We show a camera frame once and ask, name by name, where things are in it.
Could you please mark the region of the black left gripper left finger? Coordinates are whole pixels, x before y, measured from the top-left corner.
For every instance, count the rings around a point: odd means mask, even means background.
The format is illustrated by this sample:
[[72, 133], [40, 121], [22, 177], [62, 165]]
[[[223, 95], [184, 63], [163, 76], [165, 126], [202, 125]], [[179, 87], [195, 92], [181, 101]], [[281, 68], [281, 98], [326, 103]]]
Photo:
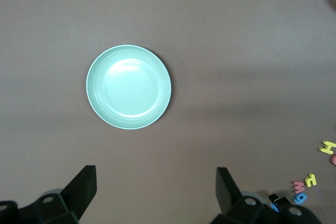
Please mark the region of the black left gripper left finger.
[[45, 194], [26, 207], [1, 201], [1, 223], [79, 223], [96, 193], [96, 167], [87, 165], [61, 192]]

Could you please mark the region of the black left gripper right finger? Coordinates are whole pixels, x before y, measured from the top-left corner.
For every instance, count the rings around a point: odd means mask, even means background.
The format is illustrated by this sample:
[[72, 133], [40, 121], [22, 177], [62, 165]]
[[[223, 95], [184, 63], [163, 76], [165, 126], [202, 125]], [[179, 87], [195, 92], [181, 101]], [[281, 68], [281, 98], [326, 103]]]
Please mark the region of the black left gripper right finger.
[[273, 210], [253, 196], [244, 196], [226, 167], [216, 169], [216, 198], [221, 209], [212, 223], [320, 223], [309, 209], [288, 205]]

